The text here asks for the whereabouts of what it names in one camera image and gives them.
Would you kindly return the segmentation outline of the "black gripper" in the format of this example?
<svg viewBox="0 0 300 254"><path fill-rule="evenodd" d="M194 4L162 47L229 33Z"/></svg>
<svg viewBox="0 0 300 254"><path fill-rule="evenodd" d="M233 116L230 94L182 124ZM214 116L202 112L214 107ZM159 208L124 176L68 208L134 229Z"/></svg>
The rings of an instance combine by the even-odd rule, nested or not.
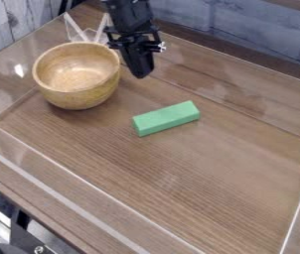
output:
<svg viewBox="0 0 300 254"><path fill-rule="evenodd" d="M108 46L120 51L123 60L136 78L154 69L152 53L166 50L154 25L150 0L100 0L111 24L103 28Z"/></svg>

